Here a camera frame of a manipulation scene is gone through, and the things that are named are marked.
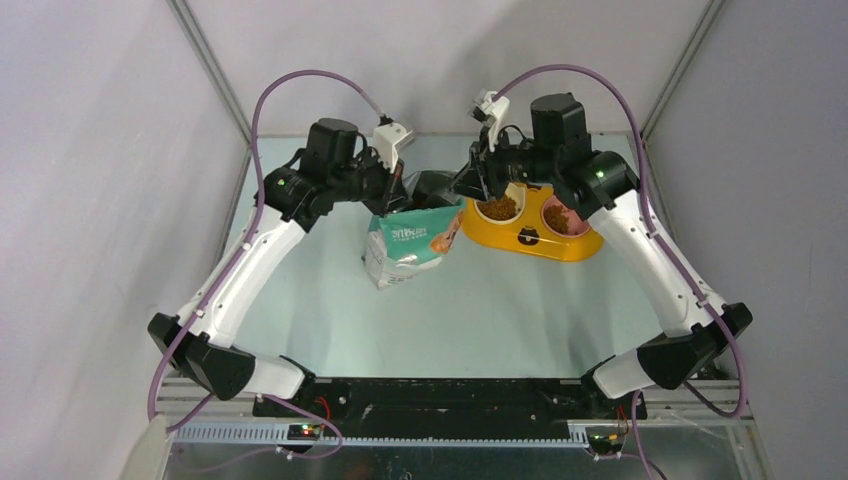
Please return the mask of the green pet food bag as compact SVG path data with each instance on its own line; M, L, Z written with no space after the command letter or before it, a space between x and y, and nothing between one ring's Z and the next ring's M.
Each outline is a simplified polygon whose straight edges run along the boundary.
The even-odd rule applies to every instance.
M403 180L411 202L369 224L362 261L379 290L438 266L460 230L464 199L451 189L455 173L421 170Z

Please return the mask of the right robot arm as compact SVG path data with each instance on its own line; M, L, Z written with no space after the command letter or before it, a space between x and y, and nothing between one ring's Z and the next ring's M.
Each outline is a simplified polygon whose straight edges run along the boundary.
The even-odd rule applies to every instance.
M531 104L533 135L513 143L504 119L509 101L482 93L472 117L482 125L469 161L453 190L474 200L493 200L510 183L549 185L555 197L588 223L625 261L639 282L660 334L586 374L585 411L606 418L626 394L652 385L673 390L724 353L752 322L743 303L728 304L698 277L652 207L640 197L640 180L614 151L594 148L583 105L570 93L549 94Z

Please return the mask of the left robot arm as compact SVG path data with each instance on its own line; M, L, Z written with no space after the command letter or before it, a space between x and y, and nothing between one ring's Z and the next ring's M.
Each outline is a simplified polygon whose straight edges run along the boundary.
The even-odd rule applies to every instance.
M338 203L384 216L410 202L401 150L412 132L392 122L365 138L350 122L322 118L292 160L268 173L237 242L195 296L174 315L156 314L148 332L170 367L226 401L275 396L292 416L316 403L307 370L283 356L237 346L248 310L282 260Z

